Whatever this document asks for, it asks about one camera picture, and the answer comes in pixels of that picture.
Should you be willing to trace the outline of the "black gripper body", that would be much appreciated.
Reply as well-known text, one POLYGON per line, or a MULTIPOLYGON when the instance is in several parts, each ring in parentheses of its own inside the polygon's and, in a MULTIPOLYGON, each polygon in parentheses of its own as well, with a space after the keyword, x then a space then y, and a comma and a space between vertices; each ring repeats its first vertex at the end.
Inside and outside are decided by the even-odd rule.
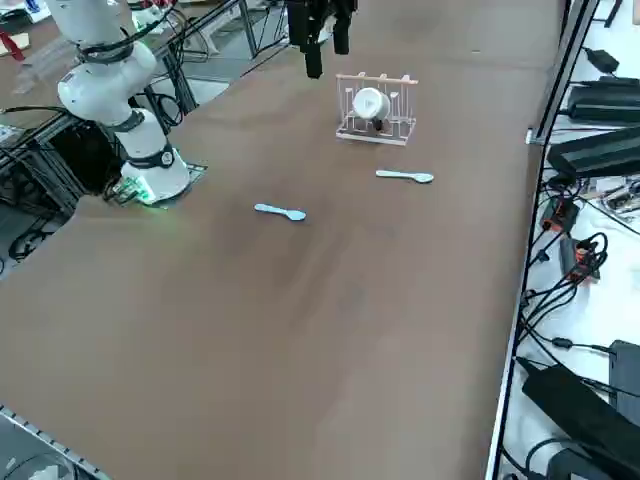
POLYGON ((355 0, 300 0, 294 5, 307 9, 311 15, 351 15, 356 11, 355 0))

